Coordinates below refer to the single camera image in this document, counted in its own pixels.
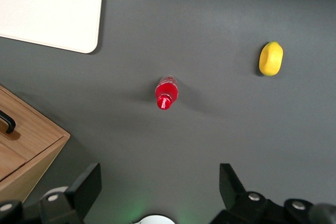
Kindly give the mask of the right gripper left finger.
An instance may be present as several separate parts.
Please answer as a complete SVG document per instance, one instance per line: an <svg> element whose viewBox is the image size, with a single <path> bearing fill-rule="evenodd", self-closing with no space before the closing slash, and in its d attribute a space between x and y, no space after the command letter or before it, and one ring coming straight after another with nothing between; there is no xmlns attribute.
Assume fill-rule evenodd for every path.
<svg viewBox="0 0 336 224"><path fill-rule="evenodd" d="M41 222L84 223L101 190L101 166L90 164L72 185L45 193L38 202Z"/></svg>

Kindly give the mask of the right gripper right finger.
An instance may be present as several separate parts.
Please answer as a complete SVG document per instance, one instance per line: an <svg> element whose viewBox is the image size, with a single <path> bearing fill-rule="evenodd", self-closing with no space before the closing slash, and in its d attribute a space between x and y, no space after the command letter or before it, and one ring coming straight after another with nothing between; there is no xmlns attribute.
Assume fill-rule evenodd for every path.
<svg viewBox="0 0 336 224"><path fill-rule="evenodd" d="M230 164L220 164L219 191L225 205L211 223L285 223L283 208L246 191Z"/></svg>

